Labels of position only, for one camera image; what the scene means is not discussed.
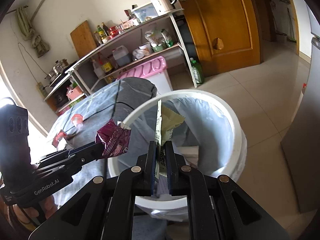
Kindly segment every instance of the pink lid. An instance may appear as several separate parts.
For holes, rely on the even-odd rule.
[[[157,73],[163,72],[166,69],[167,64],[164,60],[164,57],[160,56],[122,73],[118,76],[117,79],[122,79],[126,77],[148,78]]]

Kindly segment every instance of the power outlet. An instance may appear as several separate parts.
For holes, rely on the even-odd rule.
[[[38,91],[41,93],[41,95],[43,96],[43,98],[46,98],[48,96],[48,92],[45,90],[44,86],[42,85],[41,82],[39,82],[37,84],[37,89]]]

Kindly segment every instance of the green bottle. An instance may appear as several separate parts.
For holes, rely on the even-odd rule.
[[[191,68],[193,71],[193,75],[196,79],[197,84],[203,84],[204,83],[204,77],[202,73],[202,68],[200,63],[196,62],[193,58],[190,58],[191,62]]]

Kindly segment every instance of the refrigerator door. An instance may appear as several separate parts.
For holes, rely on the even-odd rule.
[[[320,207],[320,41],[312,39],[306,91],[282,142],[302,213]]]
[[[307,7],[308,7],[309,18],[310,18],[311,33],[317,36],[318,39],[320,39],[320,25],[308,5]]]

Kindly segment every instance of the cutting board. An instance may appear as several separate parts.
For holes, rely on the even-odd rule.
[[[97,47],[88,21],[81,23],[72,33],[70,33],[70,36],[79,58],[84,57]]]

